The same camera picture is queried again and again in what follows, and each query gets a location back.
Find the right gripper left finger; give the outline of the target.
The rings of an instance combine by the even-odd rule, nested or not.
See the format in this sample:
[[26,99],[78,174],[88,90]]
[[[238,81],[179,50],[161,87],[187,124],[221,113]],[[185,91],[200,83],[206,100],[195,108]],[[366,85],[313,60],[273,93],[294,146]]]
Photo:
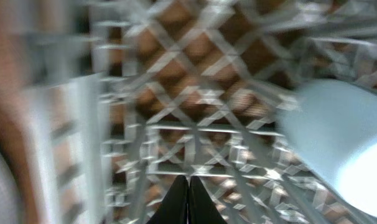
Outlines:
[[188,190],[186,177],[178,175],[161,205],[146,224],[186,224]]

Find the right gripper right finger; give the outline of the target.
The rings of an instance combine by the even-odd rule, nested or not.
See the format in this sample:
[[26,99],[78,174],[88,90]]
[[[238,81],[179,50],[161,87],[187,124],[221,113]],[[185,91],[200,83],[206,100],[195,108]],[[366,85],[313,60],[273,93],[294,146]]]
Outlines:
[[190,224],[227,224],[197,176],[190,178],[188,222]]

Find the light blue cup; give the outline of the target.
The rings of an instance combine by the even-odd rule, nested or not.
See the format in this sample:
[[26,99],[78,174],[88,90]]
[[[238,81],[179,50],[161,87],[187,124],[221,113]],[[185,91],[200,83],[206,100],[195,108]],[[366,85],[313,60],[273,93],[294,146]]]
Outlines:
[[377,218],[377,95],[331,79],[294,92],[277,127],[291,149],[351,206]]

